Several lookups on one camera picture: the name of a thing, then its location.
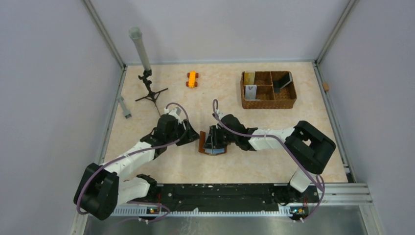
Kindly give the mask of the brown leather card holder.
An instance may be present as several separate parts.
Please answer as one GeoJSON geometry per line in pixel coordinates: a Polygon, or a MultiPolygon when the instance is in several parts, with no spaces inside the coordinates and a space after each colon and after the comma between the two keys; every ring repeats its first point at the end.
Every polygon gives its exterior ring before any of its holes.
{"type": "Polygon", "coordinates": [[[213,137],[204,131],[199,133],[198,152],[205,155],[217,156],[227,153],[227,147],[218,148],[213,144],[213,137]]]}

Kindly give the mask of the black credit card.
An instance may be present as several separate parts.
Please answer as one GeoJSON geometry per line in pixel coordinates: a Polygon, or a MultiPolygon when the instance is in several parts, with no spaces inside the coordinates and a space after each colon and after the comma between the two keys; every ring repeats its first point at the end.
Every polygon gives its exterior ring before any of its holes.
{"type": "Polygon", "coordinates": [[[272,80],[274,93],[280,93],[280,90],[285,86],[285,79],[272,80]]]}

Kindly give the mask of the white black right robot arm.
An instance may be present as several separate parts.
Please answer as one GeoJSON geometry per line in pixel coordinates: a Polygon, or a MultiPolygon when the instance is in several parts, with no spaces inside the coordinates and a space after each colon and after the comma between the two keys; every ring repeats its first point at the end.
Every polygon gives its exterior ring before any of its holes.
{"type": "Polygon", "coordinates": [[[285,150],[298,166],[287,188],[288,198],[301,201],[311,183],[323,190],[321,174],[336,144],[309,122],[301,120],[294,127],[272,130],[245,127],[232,114],[213,117],[218,123],[212,126],[205,148],[222,149],[234,143],[244,151],[285,150]]]}

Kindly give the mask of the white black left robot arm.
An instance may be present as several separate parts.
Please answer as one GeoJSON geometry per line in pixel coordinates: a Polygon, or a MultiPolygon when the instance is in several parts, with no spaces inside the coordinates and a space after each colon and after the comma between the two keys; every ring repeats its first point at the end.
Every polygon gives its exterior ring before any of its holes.
{"type": "Polygon", "coordinates": [[[167,150],[170,145],[181,146],[198,140],[200,135],[188,119],[164,114],[157,126],[142,137],[130,150],[116,159],[98,165],[89,164],[81,178],[73,202],[79,214],[91,214],[99,220],[107,219],[118,205],[141,198],[152,202],[157,196],[155,180],[138,175],[128,180],[137,168],[167,150]]]}

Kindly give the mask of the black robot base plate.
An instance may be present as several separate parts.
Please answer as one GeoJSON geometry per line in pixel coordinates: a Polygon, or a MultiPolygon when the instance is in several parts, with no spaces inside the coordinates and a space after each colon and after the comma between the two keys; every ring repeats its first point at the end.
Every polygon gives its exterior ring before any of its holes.
{"type": "Polygon", "coordinates": [[[319,201],[317,188],[298,192],[288,184],[163,184],[136,202],[161,203],[171,212],[272,212],[291,203],[319,201]]]}

